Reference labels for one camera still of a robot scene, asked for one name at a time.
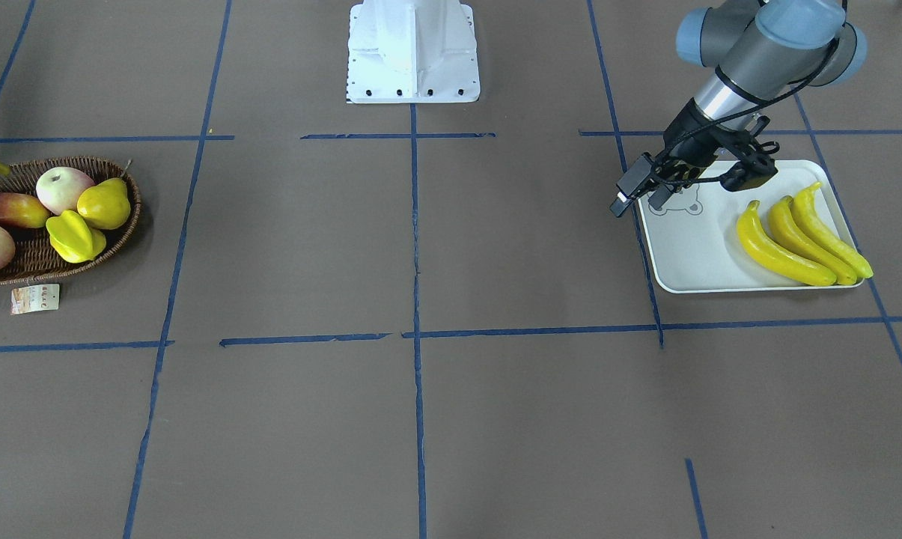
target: fruit basket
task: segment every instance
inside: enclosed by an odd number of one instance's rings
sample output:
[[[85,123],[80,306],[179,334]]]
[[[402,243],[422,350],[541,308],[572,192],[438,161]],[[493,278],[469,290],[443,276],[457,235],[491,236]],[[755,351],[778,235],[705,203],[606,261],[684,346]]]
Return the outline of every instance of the fruit basket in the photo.
[[[29,195],[34,195],[34,185],[41,174],[53,167],[77,168],[88,174],[96,184],[108,180],[110,177],[122,177],[128,185],[128,198],[132,205],[132,214],[130,214],[128,222],[118,229],[104,231],[108,243],[101,255],[94,260],[80,264],[70,264],[58,256],[48,241],[46,229],[9,228],[12,238],[15,240],[16,252],[12,262],[0,269],[0,286],[33,285],[72,276],[100,266],[115,256],[115,253],[125,246],[130,235],[135,231],[141,215],[141,194],[132,177],[124,171],[124,167],[117,163],[99,157],[77,156],[28,161],[10,165],[10,167],[12,171],[8,177],[0,174],[0,191]]]

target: black cable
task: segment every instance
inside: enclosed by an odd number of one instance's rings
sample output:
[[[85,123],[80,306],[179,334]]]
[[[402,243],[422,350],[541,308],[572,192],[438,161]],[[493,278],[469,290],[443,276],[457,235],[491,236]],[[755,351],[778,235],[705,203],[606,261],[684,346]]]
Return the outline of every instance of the black cable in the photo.
[[[813,82],[813,79],[817,78],[817,75],[820,75],[820,73],[823,72],[823,69],[826,68],[826,65],[829,64],[830,58],[833,58],[833,55],[835,54],[835,52],[837,52],[837,45],[838,45],[837,40],[831,41],[830,47],[829,47],[829,49],[827,49],[826,55],[825,55],[825,57],[823,57],[823,60],[820,62],[820,65],[817,65],[817,68],[814,69],[810,75],[804,76],[803,79],[800,79],[799,84],[795,88],[790,89],[790,91],[788,91],[784,94],[780,94],[780,95],[776,96],[775,98],[771,99],[770,101],[762,103],[762,105],[755,105],[755,106],[749,107],[749,109],[741,110],[741,112],[735,112],[733,114],[728,114],[727,116],[724,116],[723,118],[717,118],[716,120],[711,120],[710,122],[707,122],[703,126],[697,127],[697,129],[690,130],[689,132],[681,134],[681,136],[675,138],[673,141],[671,141],[670,144],[667,144],[667,146],[664,147],[663,151],[660,151],[660,153],[657,154],[657,157],[653,160],[653,165],[651,167],[651,170],[655,171],[655,173],[656,173],[656,170],[663,164],[662,163],[663,158],[665,158],[666,156],[669,156],[671,151],[673,151],[677,146],[679,146],[679,144],[681,142],[683,142],[699,133],[703,133],[703,132],[705,132],[705,130],[711,129],[711,127],[717,126],[719,124],[723,124],[724,122],[729,122],[730,120],[736,120],[738,118],[742,118],[744,116],[747,116],[748,114],[758,112],[758,110],[765,109],[768,106],[775,105],[775,103],[779,103],[779,102],[789,98],[790,96],[793,96],[794,94],[796,94],[796,92],[799,92],[803,88],[806,88],[806,86],[809,85],[810,82]],[[706,182],[705,180],[718,181],[718,179],[719,178],[715,177],[715,178],[704,178],[704,180],[699,180],[699,178],[698,178],[697,180],[694,180],[691,183],[705,183]],[[662,182],[665,185],[687,184],[686,181],[680,181],[680,180],[664,180],[664,178],[660,178],[660,180],[662,180],[660,182]]]

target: price tag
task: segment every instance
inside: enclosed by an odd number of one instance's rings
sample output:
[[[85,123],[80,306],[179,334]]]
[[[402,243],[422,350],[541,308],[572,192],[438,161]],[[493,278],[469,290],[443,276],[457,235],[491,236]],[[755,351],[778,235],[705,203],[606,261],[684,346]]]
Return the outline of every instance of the price tag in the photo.
[[[60,285],[35,285],[12,290],[12,314],[57,311]]]

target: pear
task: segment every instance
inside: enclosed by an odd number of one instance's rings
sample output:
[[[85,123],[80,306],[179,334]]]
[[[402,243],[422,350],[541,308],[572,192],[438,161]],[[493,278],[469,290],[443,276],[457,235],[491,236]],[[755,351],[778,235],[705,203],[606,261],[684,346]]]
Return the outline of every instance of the pear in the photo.
[[[128,201],[128,184],[112,177],[89,187],[78,197],[78,214],[92,228],[114,230],[128,221],[132,205]]]

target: floor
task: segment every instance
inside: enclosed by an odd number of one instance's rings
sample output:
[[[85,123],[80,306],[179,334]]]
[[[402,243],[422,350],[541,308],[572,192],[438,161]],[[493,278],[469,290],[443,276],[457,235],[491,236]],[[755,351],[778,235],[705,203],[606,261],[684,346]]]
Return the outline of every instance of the floor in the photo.
[[[0,287],[0,538],[902,538],[902,0],[769,111],[876,276],[690,296],[608,205],[703,4],[469,0],[478,102],[356,106],[355,3],[0,0],[0,159],[146,203]]]

